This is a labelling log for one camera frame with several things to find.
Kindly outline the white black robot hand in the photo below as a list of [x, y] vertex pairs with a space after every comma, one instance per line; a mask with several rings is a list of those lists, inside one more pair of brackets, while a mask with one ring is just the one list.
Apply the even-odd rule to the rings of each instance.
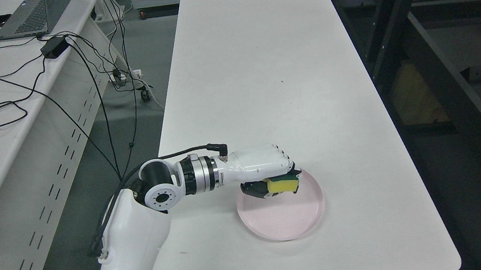
[[301, 169], [274, 144], [265, 144], [228, 154], [216, 161], [219, 185], [240, 183], [243, 194], [257, 198], [271, 198], [266, 178], [295, 174], [300, 179]]

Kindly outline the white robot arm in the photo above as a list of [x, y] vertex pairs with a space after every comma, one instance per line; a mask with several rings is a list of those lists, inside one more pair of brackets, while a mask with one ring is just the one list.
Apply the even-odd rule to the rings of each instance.
[[186, 195], [217, 184], [217, 161], [227, 158], [227, 145], [204, 145], [216, 157], [191, 154], [177, 163], [168, 156], [146, 161], [122, 179], [109, 200], [92, 239], [90, 254], [100, 270], [153, 270], [170, 233], [168, 210]]

